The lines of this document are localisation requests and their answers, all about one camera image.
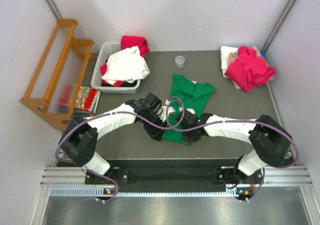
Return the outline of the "green t shirt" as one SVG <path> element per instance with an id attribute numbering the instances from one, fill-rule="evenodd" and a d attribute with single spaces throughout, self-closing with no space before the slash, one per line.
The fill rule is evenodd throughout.
<path id="1" fill-rule="evenodd" d="M 211 83 L 199 83 L 191 81 L 184 77 L 182 74 L 174 74 L 170 97 L 179 97 L 184 104 L 184 108 L 193 109 L 195 114 L 199 117 L 211 98 L 216 88 Z M 178 115 L 169 117 L 171 125 L 177 123 L 176 118 Z M 183 133 L 173 129 L 166 130 L 162 136 L 165 141 L 175 142 L 178 144 L 189 144 L 184 141 Z"/>

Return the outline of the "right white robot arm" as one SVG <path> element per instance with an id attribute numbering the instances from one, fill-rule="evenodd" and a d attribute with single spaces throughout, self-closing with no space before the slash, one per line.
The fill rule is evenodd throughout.
<path id="1" fill-rule="evenodd" d="M 222 177 L 229 184 L 245 183 L 258 170 L 266 166 L 283 168 L 292 136 L 269 115 L 258 119 L 237 120 L 211 113 L 197 116 L 190 111 L 180 112 L 176 121 L 182 120 L 183 139 L 193 143 L 206 137 L 224 137 L 252 145 L 253 150 L 241 156 L 233 170 Z"/>

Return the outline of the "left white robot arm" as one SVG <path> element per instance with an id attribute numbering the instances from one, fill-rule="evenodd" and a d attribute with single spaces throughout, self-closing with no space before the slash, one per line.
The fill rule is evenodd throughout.
<path id="1" fill-rule="evenodd" d="M 161 141 L 167 124 L 167 108 L 153 93 L 139 100 L 131 99 L 119 107 L 89 118 L 74 117 L 64 132 L 59 148 L 71 162 L 92 171 L 102 183 L 109 183 L 114 176 L 112 166 L 96 152 L 97 141 L 104 135 L 126 125 L 143 123 L 146 133 Z"/>

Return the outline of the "blue item behind shirts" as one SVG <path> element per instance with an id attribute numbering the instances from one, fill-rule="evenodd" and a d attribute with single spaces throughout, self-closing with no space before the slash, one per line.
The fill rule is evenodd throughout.
<path id="1" fill-rule="evenodd" d="M 264 58 L 266 58 L 266 52 L 265 51 L 261 51 L 260 53 Z"/>

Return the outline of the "black t shirt in basket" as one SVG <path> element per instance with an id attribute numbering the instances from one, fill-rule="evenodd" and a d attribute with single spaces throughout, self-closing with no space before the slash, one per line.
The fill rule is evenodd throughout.
<path id="1" fill-rule="evenodd" d="M 105 80 L 102 80 L 102 87 L 113 87 L 113 88 L 132 88 L 137 85 L 138 81 L 134 81 L 133 83 L 127 81 L 116 81 L 114 84 L 107 83 Z"/>

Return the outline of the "white t shirt in basket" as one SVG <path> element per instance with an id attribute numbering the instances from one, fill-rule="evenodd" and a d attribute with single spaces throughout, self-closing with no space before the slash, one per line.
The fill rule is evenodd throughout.
<path id="1" fill-rule="evenodd" d="M 113 53 L 107 60 L 106 73 L 101 79 L 114 85 L 117 81 L 134 83 L 143 80 L 150 74 L 150 69 L 145 59 L 140 55 L 138 46 L 125 48 Z"/>

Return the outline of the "jar of paper clips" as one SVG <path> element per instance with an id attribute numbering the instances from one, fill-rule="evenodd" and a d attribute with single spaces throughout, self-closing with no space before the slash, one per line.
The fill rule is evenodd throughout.
<path id="1" fill-rule="evenodd" d="M 175 59 L 174 59 L 174 63 L 175 63 L 175 67 L 177 68 L 177 69 L 182 69 L 182 68 L 184 68 L 184 66 L 185 66 L 185 57 L 184 56 L 182 56 L 182 55 L 178 55 L 178 56 L 176 56 L 175 57 Z"/>

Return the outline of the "colourful red box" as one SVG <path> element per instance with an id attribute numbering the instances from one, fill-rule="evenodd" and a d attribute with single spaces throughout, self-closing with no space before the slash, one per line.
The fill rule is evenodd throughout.
<path id="1" fill-rule="evenodd" d="M 74 115 L 95 114 L 101 91 L 92 87 L 81 86 L 74 106 Z"/>

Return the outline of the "red t shirt in basket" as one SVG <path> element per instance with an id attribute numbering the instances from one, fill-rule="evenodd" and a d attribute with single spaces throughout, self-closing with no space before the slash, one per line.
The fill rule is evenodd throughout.
<path id="1" fill-rule="evenodd" d="M 141 37 L 141 36 L 129 36 L 129 35 L 124 35 L 121 38 L 120 41 L 120 51 L 124 50 L 126 48 L 131 48 L 134 46 L 138 46 L 140 55 L 145 58 L 146 54 L 150 51 L 148 42 L 146 38 Z M 107 71 L 107 61 L 101 66 L 100 72 L 101 76 L 104 75 Z"/>

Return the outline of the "folded white t shirt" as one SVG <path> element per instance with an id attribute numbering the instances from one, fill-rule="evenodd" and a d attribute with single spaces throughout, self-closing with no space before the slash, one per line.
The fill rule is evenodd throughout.
<path id="1" fill-rule="evenodd" d="M 225 75 L 225 72 L 228 69 L 228 61 L 229 61 L 229 55 L 231 53 L 235 53 L 238 51 L 238 47 L 231 47 L 231 46 L 221 46 L 220 48 L 220 60 L 221 60 L 221 71 L 222 71 L 222 76 L 224 78 L 227 78 Z"/>

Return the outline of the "wooden rack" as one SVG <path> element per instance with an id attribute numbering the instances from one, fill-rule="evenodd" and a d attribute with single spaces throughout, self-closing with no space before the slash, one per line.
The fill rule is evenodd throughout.
<path id="1" fill-rule="evenodd" d="M 97 60 L 94 41 L 77 38 L 75 19 L 59 19 L 21 103 L 50 126 L 64 131 L 72 119 L 87 65 Z"/>

